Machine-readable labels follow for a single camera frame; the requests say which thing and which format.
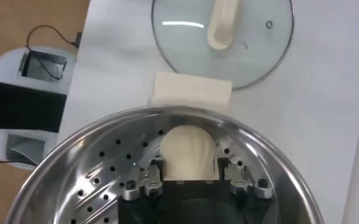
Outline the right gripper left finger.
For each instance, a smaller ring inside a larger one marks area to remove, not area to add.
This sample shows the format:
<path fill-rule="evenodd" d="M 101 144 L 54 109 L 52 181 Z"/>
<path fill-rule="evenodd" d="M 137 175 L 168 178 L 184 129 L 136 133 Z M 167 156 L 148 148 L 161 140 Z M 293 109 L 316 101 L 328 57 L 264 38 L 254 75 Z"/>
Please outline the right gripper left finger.
<path fill-rule="evenodd" d="M 123 187 L 122 198 L 125 201 L 134 201 L 142 194 L 149 198 L 159 198 L 163 190 L 164 162 L 152 160 L 146 170 L 139 165 L 130 169 Z"/>

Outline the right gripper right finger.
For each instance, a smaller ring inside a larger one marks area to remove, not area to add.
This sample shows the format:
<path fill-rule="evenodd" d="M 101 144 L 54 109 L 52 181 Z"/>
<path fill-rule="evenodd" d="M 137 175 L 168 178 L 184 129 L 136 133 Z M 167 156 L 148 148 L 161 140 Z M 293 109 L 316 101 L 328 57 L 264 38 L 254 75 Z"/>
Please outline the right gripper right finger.
<path fill-rule="evenodd" d="M 240 200 L 248 195 L 260 200 L 270 200 L 273 190 L 267 178 L 257 181 L 242 161 L 231 162 L 227 157 L 214 159 L 214 171 L 218 179 L 213 183 L 213 197 L 218 199 L 233 195 Z"/>

